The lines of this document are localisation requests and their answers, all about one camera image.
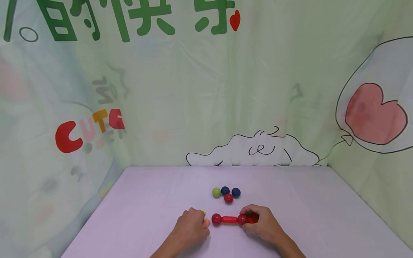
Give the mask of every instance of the red plastic rod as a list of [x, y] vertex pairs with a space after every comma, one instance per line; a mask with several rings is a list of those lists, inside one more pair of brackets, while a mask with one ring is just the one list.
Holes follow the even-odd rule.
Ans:
[[222, 223], [237, 224], [238, 223], [238, 218], [237, 217], [223, 216], [221, 218], [221, 221], [222, 221]]

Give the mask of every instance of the forearm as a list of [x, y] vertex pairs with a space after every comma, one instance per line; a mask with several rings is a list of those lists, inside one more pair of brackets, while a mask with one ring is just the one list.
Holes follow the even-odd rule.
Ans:
[[176, 258], [182, 251], [177, 241], [172, 236], [168, 236], [165, 242], [156, 250], [150, 258]]
[[297, 244], [287, 235], [274, 242], [282, 258], [306, 258]]

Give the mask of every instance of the dumbbell-shaped toy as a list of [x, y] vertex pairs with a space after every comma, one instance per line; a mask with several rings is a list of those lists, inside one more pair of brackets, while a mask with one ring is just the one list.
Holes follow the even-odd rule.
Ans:
[[258, 222], [258, 214], [256, 213], [251, 213], [248, 215], [239, 215], [238, 217], [232, 217], [232, 216], [223, 216], [219, 215], [218, 213], [215, 213], [212, 215], [211, 221], [212, 224], [214, 225], [219, 225], [221, 223], [226, 223], [226, 224], [239, 224], [239, 225], [244, 225], [245, 223], [250, 223], [254, 224]]

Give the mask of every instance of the right hand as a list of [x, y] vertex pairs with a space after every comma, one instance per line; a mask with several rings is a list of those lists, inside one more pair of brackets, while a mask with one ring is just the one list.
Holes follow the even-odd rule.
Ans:
[[274, 245], [277, 245], [278, 242], [288, 237], [269, 208], [250, 204], [242, 208], [240, 214], [248, 214], [251, 212], [257, 213], [259, 220], [254, 224], [244, 224], [242, 229], [245, 232], [256, 234], [263, 240]]

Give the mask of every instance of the fabric backdrop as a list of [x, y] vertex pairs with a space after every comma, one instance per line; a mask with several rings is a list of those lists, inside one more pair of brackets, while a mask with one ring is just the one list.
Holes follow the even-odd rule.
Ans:
[[412, 248], [412, 12], [1, 1], [0, 256], [60, 257], [127, 166], [329, 165]]

